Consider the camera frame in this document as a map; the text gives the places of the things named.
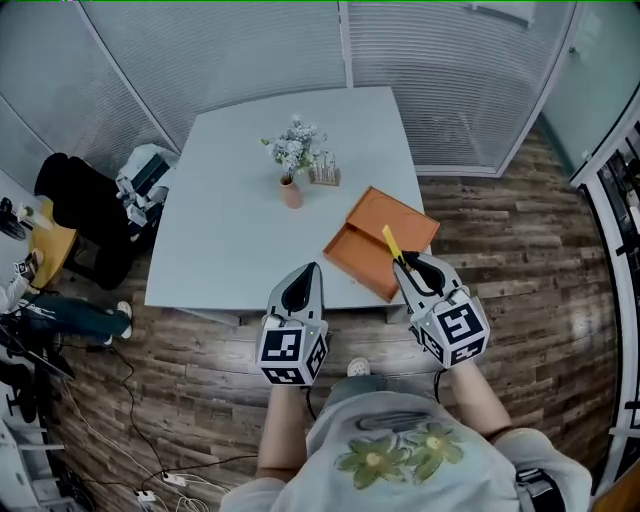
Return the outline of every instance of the hand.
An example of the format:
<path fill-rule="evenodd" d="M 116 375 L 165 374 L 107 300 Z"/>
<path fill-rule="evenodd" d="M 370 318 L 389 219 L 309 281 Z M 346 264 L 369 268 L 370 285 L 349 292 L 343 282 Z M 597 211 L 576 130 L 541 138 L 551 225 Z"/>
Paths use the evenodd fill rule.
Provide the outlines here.
<path fill-rule="evenodd" d="M 38 269 L 40 268 L 38 260 L 41 260 L 40 254 L 42 253 L 38 254 L 38 252 L 36 251 L 37 249 L 31 252 L 24 260 L 27 265 L 27 272 L 25 272 L 22 277 L 24 277 L 29 282 L 35 279 L 36 274 L 38 273 Z"/>

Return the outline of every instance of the power strip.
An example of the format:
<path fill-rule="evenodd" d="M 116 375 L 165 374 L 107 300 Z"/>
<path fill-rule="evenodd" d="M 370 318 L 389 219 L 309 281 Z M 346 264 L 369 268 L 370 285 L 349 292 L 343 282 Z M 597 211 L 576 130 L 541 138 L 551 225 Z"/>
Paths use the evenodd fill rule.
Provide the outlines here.
<path fill-rule="evenodd" d="M 156 495 L 153 491 L 136 491 L 136 496 L 138 497 L 138 501 L 142 503 L 143 501 L 156 501 Z"/>
<path fill-rule="evenodd" d="M 171 473 L 163 473 L 162 479 L 168 484 L 178 485 L 180 487 L 187 486 L 187 481 L 182 476 L 173 475 Z"/>

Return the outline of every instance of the person's leg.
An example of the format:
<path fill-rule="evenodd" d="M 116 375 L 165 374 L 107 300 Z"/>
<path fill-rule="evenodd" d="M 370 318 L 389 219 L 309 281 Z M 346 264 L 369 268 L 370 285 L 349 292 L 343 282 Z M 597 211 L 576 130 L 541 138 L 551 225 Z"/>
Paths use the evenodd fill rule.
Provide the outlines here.
<path fill-rule="evenodd" d="M 121 336 L 131 325 L 125 311 L 107 313 L 81 299 L 52 295 L 31 298 L 23 314 L 46 320 L 59 332 L 89 335 L 103 342 L 111 336 Z"/>

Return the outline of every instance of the jeans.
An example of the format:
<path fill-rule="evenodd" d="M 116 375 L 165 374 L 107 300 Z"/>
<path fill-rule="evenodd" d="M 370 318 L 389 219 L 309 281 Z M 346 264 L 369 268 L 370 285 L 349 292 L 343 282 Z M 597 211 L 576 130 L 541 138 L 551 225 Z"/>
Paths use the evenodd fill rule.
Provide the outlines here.
<path fill-rule="evenodd" d="M 100 342 L 121 335 L 131 323 L 122 311 L 107 313 L 82 299 L 57 295 L 25 294 L 19 306 L 32 329 L 88 336 Z"/>

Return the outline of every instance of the white table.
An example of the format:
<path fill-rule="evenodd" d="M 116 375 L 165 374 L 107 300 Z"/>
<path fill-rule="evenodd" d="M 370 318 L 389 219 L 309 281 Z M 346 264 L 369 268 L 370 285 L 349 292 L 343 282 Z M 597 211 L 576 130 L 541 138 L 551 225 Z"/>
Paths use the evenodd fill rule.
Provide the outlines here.
<path fill-rule="evenodd" d="M 325 147 L 342 173 L 339 187 L 298 175 L 298 210 L 281 202 L 281 168 L 259 142 L 284 132 L 293 114 L 328 135 Z M 322 254 L 369 185 L 424 211 L 388 87 L 278 96 L 200 114 L 162 215 L 145 304 L 237 325 L 221 312 L 264 310 L 284 276 L 316 261 L 326 308 L 389 306 Z M 391 304 L 403 304 L 401 294 Z"/>

